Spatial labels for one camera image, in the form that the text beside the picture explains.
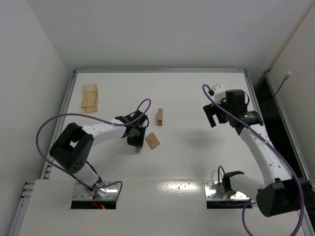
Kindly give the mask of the wood block with print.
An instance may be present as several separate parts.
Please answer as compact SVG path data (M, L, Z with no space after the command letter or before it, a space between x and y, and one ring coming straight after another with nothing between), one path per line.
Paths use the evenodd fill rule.
M155 144L155 142L153 141L153 139L151 138L150 135L146 136L145 139L146 139L146 141L147 141L147 143L149 144L149 146L150 146L151 149L154 149L154 148L157 147L156 144Z

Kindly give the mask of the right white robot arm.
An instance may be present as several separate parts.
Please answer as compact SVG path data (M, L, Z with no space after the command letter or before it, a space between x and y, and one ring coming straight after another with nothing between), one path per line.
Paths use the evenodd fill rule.
M239 191L253 199L261 213L271 217L303 209L304 178L298 178L281 160L256 111L248 111L249 96L241 89L226 90L216 85L205 92L211 103L203 107L211 127L229 125L246 143L263 176L263 182L242 171L224 173L219 186L226 192Z

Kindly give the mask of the wooden block box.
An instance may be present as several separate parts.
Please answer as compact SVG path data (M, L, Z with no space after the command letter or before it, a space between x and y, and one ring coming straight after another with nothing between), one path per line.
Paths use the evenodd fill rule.
M85 113L98 112L98 88L96 84L83 85L81 108Z

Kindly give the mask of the wood block numbered twelve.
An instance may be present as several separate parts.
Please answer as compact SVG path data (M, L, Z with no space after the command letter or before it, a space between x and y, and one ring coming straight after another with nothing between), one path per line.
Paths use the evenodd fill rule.
M156 137L156 135L153 132L150 133L150 137L156 146L160 145L160 141L158 140L158 138Z

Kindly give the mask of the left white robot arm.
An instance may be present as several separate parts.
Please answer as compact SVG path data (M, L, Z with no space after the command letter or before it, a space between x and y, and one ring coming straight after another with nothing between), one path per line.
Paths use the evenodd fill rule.
M101 177L88 163L92 147L113 139L126 138L127 144L142 147L149 119L139 110L126 116L93 125L70 123L52 145L49 155L67 174L93 191L102 184Z

